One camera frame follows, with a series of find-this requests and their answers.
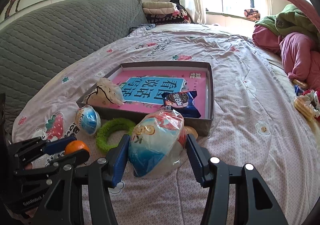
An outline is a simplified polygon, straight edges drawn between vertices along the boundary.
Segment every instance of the window pane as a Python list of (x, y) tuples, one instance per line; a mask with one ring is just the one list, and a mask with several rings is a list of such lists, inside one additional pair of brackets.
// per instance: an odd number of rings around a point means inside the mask
[(222, 0), (223, 13), (244, 17), (244, 10), (251, 8), (250, 0)]
[(222, 0), (202, 0), (204, 7), (211, 12), (222, 13)]

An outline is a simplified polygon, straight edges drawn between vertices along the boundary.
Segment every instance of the metal bolt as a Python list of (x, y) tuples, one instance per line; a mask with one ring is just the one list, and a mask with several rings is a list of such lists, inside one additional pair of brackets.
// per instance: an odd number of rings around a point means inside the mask
[(69, 171), (71, 168), (72, 168), (72, 166), (71, 166), (70, 164), (66, 164), (66, 165), (63, 167), (63, 170)]
[(253, 170), (253, 169), (254, 169), (254, 167), (253, 167), (252, 164), (246, 164), (244, 167), (245, 167), (246, 169), (248, 169), (248, 170)]
[(104, 163), (106, 163), (106, 161), (107, 160), (105, 158), (101, 157), (98, 159), (98, 164), (104, 164)]
[(217, 163), (220, 162), (220, 159), (217, 158), (217, 157), (212, 157), (212, 158), (210, 158), (210, 162), (213, 163), (213, 164), (217, 164)]

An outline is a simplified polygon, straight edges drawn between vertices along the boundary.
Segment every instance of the green fuzzy ring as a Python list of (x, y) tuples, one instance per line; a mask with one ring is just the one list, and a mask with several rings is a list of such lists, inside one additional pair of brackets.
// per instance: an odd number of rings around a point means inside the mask
[(118, 130), (126, 130), (129, 135), (132, 134), (132, 131), (136, 124), (126, 118), (115, 118), (107, 121), (98, 131), (96, 135), (96, 144), (97, 147), (107, 153), (111, 148), (115, 148), (118, 145), (109, 145), (107, 144), (109, 136)]

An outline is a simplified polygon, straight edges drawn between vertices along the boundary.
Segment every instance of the green sweater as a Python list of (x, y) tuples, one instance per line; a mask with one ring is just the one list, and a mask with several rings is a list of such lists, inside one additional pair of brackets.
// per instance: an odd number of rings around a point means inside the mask
[(299, 32), (320, 43), (320, 34), (316, 26), (295, 5), (289, 4), (275, 16), (267, 16), (255, 23), (270, 29), (275, 35), (286, 36), (292, 32)]

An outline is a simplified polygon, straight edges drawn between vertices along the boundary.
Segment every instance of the quilted headboard cover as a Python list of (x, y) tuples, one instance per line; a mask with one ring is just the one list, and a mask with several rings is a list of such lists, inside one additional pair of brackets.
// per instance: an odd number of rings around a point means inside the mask
[(67, 66), (148, 23), (141, 0), (66, 0), (0, 30), (0, 92), (6, 131), (26, 103)]

